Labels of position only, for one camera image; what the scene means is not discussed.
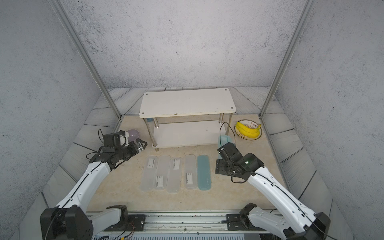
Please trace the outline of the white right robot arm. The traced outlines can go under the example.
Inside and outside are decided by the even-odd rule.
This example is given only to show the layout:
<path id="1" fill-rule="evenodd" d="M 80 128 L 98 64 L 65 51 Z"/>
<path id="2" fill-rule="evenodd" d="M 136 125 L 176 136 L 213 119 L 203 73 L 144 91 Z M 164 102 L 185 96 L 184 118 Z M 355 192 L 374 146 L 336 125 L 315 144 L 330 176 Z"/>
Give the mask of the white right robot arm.
<path id="1" fill-rule="evenodd" d="M 218 148 L 217 174 L 241 179 L 260 191 L 280 212 L 280 216 L 249 203 L 240 211 L 238 223 L 243 229 L 260 228 L 282 240 L 325 240 L 331 224 L 323 212 L 316 213 L 301 203 L 272 175 L 254 154 L 243 156 L 234 143 Z"/>

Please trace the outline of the plain teal pencil case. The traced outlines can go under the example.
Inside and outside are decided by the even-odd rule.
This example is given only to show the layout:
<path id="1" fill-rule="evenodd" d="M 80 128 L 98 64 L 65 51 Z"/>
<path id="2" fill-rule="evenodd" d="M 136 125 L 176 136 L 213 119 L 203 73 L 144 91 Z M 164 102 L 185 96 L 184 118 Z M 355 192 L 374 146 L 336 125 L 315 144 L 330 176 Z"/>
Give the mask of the plain teal pencil case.
<path id="1" fill-rule="evenodd" d="M 198 156 L 197 165 L 198 188 L 201 191 L 208 191 L 212 186 L 209 157 L 207 155 Z"/>

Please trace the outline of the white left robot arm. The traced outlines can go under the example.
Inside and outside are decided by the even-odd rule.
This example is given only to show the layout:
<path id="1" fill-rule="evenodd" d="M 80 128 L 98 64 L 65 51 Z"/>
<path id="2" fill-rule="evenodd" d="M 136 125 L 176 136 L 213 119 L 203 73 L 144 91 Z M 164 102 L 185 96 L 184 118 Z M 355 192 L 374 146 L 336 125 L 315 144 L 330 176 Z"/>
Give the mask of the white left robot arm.
<path id="1" fill-rule="evenodd" d="M 41 214 L 43 239 L 91 240 L 96 234 L 112 226 L 122 225 L 125 231 L 133 228 L 126 206 L 111 206 L 90 218 L 86 211 L 108 174 L 144 151 L 147 145 L 147 142 L 137 139 L 129 143 L 104 145 L 94 152 L 85 173 L 72 190 L 54 208 L 47 208 Z"/>

